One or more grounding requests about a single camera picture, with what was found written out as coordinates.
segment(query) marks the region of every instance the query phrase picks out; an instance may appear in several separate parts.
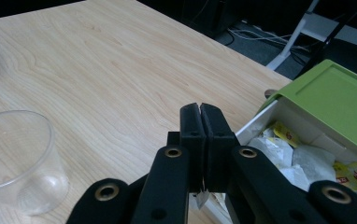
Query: wooden table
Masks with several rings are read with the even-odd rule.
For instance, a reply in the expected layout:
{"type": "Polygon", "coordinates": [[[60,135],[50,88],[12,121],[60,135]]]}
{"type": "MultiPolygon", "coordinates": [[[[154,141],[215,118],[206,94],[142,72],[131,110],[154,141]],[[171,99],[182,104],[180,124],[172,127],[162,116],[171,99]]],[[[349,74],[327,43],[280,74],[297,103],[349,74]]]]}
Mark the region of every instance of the wooden table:
{"type": "MultiPolygon", "coordinates": [[[[70,190],[37,217],[0,206],[0,223],[64,223],[93,182],[146,174],[179,109],[219,107],[235,132],[289,79],[137,1],[90,0],[0,19],[0,111],[51,120],[70,190]]],[[[212,222],[190,210],[190,223],[212,222]]]]}

